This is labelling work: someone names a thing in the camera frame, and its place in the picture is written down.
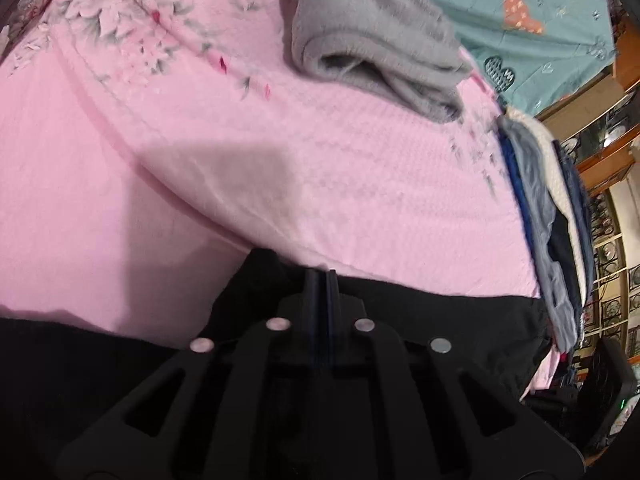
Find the gray towel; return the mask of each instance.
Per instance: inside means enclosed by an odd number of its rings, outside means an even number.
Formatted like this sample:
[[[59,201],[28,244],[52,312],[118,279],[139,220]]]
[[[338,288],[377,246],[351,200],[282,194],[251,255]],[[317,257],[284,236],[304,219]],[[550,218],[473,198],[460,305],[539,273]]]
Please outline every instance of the gray towel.
[[[311,76],[382,95],[445,123],[462,113],[471,72],[429,0],[296,0],[291,51]]]

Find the pink blanket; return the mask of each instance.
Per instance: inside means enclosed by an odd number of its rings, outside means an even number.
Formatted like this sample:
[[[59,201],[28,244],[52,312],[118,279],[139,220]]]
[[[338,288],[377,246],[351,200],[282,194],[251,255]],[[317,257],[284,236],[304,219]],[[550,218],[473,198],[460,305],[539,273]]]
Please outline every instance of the pink blanket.
[[[181,346],[252,244],[441,294],[537,294],[482,80],[451,124],[309,80],[292,10],[53,1],[0,66],[5,311]]]

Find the silver screw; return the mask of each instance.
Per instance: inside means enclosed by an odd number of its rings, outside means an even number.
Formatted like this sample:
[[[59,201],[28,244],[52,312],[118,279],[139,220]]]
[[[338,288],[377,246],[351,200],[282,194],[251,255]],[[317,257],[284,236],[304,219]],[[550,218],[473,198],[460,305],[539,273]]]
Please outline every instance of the silver screw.
[[[196,352],[197,354],[206,354],[207,352],[211,352],[214,346],[213,341],[206,337],[197,337],[189,343],[191,351]]]
[[[431,350],[434,352],[437,352],[438,354],[446,354],[451,350],[451,341],[444,339],[443,337],[437,337],[431,341],[430,346]]]
[[[274,332],[283,332],[288,330],[291,326],[291,322],[284,317],[272,317],[267,321],[267,328]]]
[[[360,319],[356,320],[353,325],[359,332],[371,332],[376,327],[376,324],[373,322],[373,320],[369,319],[368,317],[361,317]]]

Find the dark heart print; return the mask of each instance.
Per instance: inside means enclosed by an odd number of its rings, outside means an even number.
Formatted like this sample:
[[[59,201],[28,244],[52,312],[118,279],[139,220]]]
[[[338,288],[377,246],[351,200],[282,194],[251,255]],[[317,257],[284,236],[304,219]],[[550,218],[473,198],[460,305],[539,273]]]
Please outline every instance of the dark heart print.
[[[491,83],[493,83],[495,91],[501,94],[516,81],[516,73],[513,68],[502,68],[502,58],[500,56],[492,56],[485,60],[484,71]]]

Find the black fabric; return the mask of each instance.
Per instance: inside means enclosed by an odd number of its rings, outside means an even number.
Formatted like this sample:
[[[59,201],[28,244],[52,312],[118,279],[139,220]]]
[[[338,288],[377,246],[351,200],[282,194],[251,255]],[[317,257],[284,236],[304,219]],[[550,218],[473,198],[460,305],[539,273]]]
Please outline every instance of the black fabric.
[[[254,250],[213,304],[201,336],[240,337],[254,322],[272,317],[281,298],[302,291],[304,269],[276,254]],[[542,300],[446,297],[400,285],[339,278],[340,291],[364,301],[367,314],[405,339],[452,344],[519,396],[548,353],[551,339]],[[109,407],[151,374],[175,350],[53,322],[0,319],[0,472],[2,478],[46,478],[24,472],[19,453],[30,448],[38,464],[52,465]]]
[[[579,327],[582,316],[582,300],[578,274],[575,270],[574,248],[571,245],[571,238],[569,238],[569,222],[558,208],[556,208],[556,219],[551,226],[551,237],[547,247],[551,259],[560,264],[569,302],[574,308],[575,325]]]

